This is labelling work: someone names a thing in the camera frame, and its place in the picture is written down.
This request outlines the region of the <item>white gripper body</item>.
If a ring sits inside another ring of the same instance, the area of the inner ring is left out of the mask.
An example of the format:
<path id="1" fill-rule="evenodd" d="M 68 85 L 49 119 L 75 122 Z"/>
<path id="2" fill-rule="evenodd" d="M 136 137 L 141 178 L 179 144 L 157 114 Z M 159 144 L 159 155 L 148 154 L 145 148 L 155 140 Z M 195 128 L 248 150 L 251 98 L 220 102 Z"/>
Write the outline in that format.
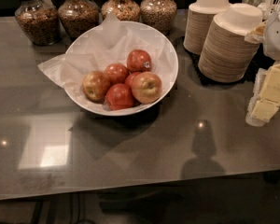
<path id="1" fill-rule="evenodd" d="M 266 22 L 263 52 L 267 57 L 280 61 L 280 5 Z"/>

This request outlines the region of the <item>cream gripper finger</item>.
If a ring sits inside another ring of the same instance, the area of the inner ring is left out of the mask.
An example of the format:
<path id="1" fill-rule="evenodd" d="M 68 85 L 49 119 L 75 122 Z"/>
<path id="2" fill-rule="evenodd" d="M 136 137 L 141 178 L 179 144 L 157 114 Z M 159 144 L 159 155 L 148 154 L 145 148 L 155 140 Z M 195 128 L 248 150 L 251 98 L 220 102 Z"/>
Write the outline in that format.
<path id="1" fill-rule="evenodd" d="M 251 44 L 260 44 L 263 42 L 266 23 L 261 22 L 252 31 L 245 35 L 245 41 Z"/>
<path id="2" fill-rule="evenodd" d="M 252 126 L 264 126 L 279 109 L 280 62 L 275 62 L 268 70 L 258 70 L 245 121 Z"/>

